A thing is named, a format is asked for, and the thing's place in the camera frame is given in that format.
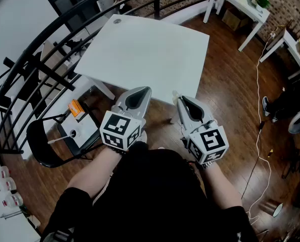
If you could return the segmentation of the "black chair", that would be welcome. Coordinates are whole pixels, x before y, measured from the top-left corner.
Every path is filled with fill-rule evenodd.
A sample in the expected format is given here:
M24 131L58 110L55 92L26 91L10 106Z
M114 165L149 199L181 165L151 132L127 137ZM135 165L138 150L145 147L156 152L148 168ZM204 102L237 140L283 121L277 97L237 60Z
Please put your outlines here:
M83 103L83 109L85 110L85 114L89 114L92 120L96 123L98 130L89 138L82 147L78 147L73 138L65 138L63 141L67 145L70 153L72 154L71 158L62 159L52 148L51 144L47 144L50 141L47 138L47 134L44 128L44 123L49 120L54 120L57 122L57 129L61 134L61 137L66 136L66 132L62 128L62 123L65 119L71 114L70 112L50 116L42 119L35 120L28 125L26 131L26 138L33 154L33 157L43 166L49 168L60 167L70 161L75 159L88 159L87 154L92 152L95 149L103 146L103 142L100 134L100 122L93 114L94 108L90 108L86 103Z

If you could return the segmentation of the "person's black clothing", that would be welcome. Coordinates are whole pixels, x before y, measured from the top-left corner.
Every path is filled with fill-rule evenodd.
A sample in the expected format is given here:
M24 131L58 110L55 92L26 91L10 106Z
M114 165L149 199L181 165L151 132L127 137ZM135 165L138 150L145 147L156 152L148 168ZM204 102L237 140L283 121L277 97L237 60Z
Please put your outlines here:
M136 142L93 198L66 188L40 242L259 242L244 207L220 209L201 166L177 152Z

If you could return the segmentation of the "black cabinet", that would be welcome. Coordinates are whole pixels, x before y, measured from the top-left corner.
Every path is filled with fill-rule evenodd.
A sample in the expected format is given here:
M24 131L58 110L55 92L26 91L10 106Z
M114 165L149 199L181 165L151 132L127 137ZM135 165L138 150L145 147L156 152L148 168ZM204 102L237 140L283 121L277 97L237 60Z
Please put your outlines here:
M70 10L74 5L78 4L82 0L48 0L56 13L60 16L63 13ZM83 10L79 11L71 19L69 19L65 26L70 32L75 31L78 27L82 25L83 22L90 19L97 13L99 13L99 7L97 2L92 5L85 6Z

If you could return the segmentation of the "white narrow side table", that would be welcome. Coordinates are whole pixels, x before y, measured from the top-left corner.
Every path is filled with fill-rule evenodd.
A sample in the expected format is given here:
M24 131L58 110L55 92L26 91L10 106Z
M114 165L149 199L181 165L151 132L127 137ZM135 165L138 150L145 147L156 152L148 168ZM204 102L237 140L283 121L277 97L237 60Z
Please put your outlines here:
M280 34L274 38L274 40L266 45L266 54L262 55L259 59L259 62L264 62L273 52L275 52L280 46L286 44L288 47L288 51L293 56L294 60L297 62L299 66L299 70L295 73L288 76L288 79L292 79L300 75L300 43L295 41L294 38L289 34L286 29L283 29Z

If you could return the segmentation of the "black metal railing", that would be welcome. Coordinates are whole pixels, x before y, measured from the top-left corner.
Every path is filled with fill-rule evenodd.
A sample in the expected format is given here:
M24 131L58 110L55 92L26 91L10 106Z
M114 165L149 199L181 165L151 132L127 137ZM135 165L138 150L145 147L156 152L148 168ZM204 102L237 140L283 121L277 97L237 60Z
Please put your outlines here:
M83 51L84 46L90 42L99 32L100 28L89 31L86 38L74 41L74 36L87 28L88 25L95 23L102 16L112 10L119 9L121 5L129 5L134 0L118 0L113 5L107 6L104 10L82 23L75 31L70 32L64 37L52 51L41 61L35 55L36 50L69 19L83 10L85 6L92 5L100 0L82 0L74 5L70 10L60 15L50 25L48 25L24 50L19 59L13 62L6 58L4 64L8 70L0 76L0 154L21 154L26 139L21 138L22 132L26 129L31 117L45 116L66 92L76 89L74 81L80 76L74 72L71 66L62 75L55 71L73 55ZM145 18L155 20L166 19L167 17L208 0L139 0L135 7L129 7L123 11L123 15L137 16L139 11ZM63 58L53 68L50 69L45 62L56 52L59 51ZM39 71L46 74L40 81ZM45 96L41 95L40 88L52 78L56 83L49 89ZM46 97L55 89L58 84L64 88L47 105Z

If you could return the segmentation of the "light wooden board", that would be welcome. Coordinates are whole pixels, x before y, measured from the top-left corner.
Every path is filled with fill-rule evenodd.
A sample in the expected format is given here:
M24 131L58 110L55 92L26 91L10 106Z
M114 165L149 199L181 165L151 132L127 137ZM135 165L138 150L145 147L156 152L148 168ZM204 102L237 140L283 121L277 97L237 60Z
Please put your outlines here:
M43 43L41 57L40 60L42 61L54 48L54 45L46 40ZM57 50L46 62L45 65L48 66L50 69L53 69L63 58L63 55ZM55 72L62 76L67 71L67 64L62 64ZM46 74L42 71L39 71L38 78L42 81L46 77ZM45 96L49 89L56 83L56 81L52 78L46 80L46 82L41 86L40 92L42 96ZM56 96L57 94L64 88L62 84L58 84L55 89L46 97L45 103L48 105Z

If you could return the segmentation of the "person's left forearm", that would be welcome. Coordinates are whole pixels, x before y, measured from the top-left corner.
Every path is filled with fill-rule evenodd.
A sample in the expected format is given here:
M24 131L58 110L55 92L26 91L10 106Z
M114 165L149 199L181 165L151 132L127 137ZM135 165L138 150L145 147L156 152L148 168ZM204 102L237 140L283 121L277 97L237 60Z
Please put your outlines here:
M85 191L95 197L106 185L122 156L110 148L103 149L87 166L80 170L68 183L68 188Z

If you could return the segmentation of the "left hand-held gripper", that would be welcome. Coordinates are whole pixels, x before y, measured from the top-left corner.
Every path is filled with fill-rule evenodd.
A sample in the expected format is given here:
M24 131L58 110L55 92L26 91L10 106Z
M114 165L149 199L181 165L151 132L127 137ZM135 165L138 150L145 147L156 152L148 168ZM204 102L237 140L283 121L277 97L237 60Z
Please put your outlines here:
M126 152L135 142L146 142L144 119L152 96L149 86L125 91L110 111L106 111L100 126L105 145Z

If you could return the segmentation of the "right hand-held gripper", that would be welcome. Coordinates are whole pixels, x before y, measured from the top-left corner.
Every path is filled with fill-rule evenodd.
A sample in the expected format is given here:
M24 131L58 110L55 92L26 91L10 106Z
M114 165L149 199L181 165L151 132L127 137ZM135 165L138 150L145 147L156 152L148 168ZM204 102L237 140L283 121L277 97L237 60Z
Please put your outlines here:
M222 158L229 143L222 126L219 126L208 106L201 101L182 96L177 99L177 110L182 123L184 147L199 164Z

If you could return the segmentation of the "white square table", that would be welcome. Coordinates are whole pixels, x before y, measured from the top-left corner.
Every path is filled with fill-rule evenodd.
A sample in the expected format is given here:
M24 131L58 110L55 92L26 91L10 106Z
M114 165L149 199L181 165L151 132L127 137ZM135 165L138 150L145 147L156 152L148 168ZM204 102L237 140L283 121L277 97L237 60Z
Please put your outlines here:
M127 90L149 86L154 99L170 104L173 90L195 97L208 42L207 34L176 24L113 15L75 72Z

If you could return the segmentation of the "white long-handled brush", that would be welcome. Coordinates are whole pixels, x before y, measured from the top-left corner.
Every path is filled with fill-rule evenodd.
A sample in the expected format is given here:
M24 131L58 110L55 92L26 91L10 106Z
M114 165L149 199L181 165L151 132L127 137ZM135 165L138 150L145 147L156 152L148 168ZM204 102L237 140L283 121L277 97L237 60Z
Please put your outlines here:
M75 130L71 130L69 135L66 135L66 136L58 138L58 139L50 140L47 142L47 144L53 144L57 141L64 140L65 138L74 138L76 135L77 135L77 132Z

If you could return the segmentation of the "orange box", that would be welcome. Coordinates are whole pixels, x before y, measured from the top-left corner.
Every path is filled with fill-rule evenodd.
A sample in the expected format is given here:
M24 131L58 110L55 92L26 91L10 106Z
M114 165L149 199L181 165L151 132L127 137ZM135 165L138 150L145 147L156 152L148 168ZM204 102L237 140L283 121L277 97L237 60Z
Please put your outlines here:
M76 100L73 99L69 104L68 108L70 112L72 113L73 117L75 119L80 119L83 117L83 115L86 113L85 110L82 108L80 103Z

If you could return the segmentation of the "brown cardboard box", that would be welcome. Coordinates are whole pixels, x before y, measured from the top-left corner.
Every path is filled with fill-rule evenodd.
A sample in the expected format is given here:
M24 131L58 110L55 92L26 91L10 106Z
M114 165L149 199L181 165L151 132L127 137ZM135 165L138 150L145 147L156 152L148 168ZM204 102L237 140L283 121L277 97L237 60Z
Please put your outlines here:
M250 23L250 18L239 11L237 8L227 9L224 13L222 21L233 31L237 31L238 29L246 26Z

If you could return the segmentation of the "person's right forearm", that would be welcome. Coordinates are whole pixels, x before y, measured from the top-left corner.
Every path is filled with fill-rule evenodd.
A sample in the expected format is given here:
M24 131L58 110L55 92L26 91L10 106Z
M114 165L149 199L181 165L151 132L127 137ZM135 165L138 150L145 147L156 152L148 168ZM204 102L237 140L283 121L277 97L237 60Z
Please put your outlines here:
M220 209L243 206L239 192L226 178L216 162L207 168L201 167L199 172L206 196Z

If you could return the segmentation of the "green plant pot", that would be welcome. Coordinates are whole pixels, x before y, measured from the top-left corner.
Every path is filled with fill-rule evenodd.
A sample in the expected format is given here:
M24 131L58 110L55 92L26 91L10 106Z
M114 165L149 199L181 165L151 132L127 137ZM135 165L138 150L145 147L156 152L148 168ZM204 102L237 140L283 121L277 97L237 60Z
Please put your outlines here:
M263 9L269 7L270 2L269 0L252 0L252 3L256 6L256 10L262 12Z

